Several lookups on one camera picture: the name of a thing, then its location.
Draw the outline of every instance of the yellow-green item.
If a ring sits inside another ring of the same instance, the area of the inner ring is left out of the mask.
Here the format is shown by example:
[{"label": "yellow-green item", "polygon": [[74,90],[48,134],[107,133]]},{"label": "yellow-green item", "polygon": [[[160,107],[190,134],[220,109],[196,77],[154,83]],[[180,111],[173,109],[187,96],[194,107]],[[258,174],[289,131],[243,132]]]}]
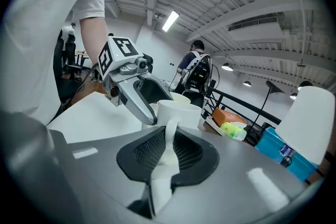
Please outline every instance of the yellow-green item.
[{"label": "yellow-green item", "polygon": [[220,127],[230,137],[235,137],[240,132],[245,132],[242,128],[234,126],[229,122],[225,122]]}]

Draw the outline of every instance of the white table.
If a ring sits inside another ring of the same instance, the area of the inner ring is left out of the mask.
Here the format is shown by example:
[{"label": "white table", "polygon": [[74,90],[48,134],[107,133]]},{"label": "white table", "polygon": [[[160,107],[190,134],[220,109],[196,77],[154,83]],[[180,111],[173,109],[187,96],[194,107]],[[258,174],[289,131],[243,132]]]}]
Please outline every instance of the white table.
[{"label": "white table", "polygon": [[134,133],[141,130],[141,125],[124,105],[115,107],[104,94],[93,92],[47,127],[62,132],[70,144]]}]

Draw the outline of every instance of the blue box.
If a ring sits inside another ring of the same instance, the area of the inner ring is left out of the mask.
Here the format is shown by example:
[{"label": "blue box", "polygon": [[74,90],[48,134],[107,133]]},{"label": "blue box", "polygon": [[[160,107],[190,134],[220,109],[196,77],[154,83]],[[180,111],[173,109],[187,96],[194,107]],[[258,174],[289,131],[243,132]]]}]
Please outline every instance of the blue box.
[{"label": "blue box", "polygon": [[[264,131],[259,143],[255,146],[260,152],[275,160],[277,163],[282,161],[283,155],[280,150],[285,142],[277,135],[272,127]],[[305,181],[317,169],[317,165],[309,162],[299,153],[295,153],[292,157],[292,163],[287,167],[298,179]]]}]

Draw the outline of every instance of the orange object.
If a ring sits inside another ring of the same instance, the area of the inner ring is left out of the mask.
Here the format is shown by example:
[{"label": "orange object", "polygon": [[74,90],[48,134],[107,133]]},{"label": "orange object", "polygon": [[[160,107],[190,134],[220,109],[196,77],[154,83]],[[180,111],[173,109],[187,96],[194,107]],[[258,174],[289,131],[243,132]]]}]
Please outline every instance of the orange object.
[{"label": "orange object", "polygon": [[212,113],[212,118],[219,127],[225,122],[242,122],[247,124],[241,116],[219,108],[216,108],[214,113]]}]

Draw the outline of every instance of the mesh pad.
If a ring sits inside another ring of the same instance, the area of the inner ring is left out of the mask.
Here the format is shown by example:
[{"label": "mesh pad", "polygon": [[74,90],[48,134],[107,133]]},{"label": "mesh pad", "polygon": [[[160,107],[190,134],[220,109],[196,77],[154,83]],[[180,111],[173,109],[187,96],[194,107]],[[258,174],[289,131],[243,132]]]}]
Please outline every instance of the mesh pad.
[{"label": "mesh pad", "polygon": [[[165,150],[164,133],[163,126],[119,150],[117,163],[129,179],[150,184],[151,174]],[[180,173],[172,177],[172,187],[199,184],[219,163],[219,154],[213,145],[179,127],[173,149]]]}]

